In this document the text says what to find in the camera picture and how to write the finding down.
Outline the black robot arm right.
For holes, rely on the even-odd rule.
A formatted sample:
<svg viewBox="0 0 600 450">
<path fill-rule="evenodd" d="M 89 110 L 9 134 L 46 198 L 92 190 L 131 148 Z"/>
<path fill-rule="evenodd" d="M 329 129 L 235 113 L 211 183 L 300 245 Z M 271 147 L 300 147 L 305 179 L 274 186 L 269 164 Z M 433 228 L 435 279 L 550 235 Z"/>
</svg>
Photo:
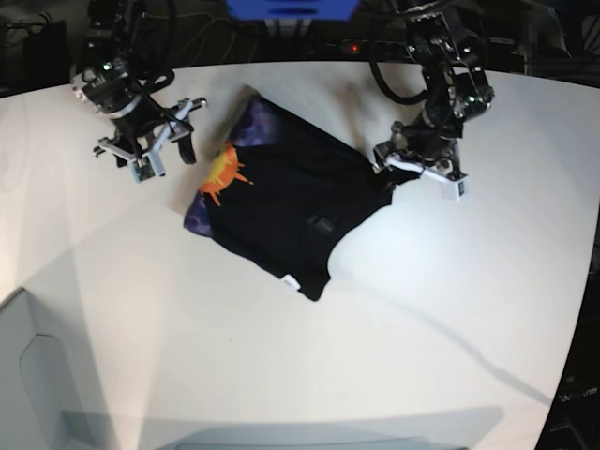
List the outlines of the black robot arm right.
<svg viewBox="0 0 600 450">
<path fill-rule="evenodd" d="M 165 107 L 153 97 L 174 80 L 168 57 L 177 9 L 173 1 L 166 9 L 166 36 L 154 51 L 143 39 L 144 1 L 90 2 L 89 29 L 71 79 L 76 98 L 113 126 L 112 136 L 97 141 L 94 156 L 112 155 L 138 183 L 164 175 L 160 151 L 165 143 L 176 144 L 185 164 L 196 163 L 189 116 L 207 104 L 203 97 L 185 97 Z"/>
</svg>

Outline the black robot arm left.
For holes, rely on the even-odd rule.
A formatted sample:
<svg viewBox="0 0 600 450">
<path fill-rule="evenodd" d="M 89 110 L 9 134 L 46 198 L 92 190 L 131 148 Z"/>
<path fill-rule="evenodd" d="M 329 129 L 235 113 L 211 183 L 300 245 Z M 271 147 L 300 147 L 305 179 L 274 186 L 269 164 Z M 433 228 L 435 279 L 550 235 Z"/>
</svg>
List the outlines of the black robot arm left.
<svg viewBox="0 0 600 450">
<path fill-rule="evenodd" d="M 453 1 L 396 1 L 390 16 L 404 21 L 406 52 L 421 67 L 427 88 L 411 97 L 396 94 L 383 78 L 377 51 L 370 50 L 369 68 L 381 92 L 396 104 L 421 107 L 410 124 L 396 121 L 390 138 L 374 147 L 373 169 L 424 175 L 460 201 L 469 177 L 458 142 L 465 123 L 485 113 L 495 97 L 481 56 L 484 39 L 465 26 Z"/>
</svg>

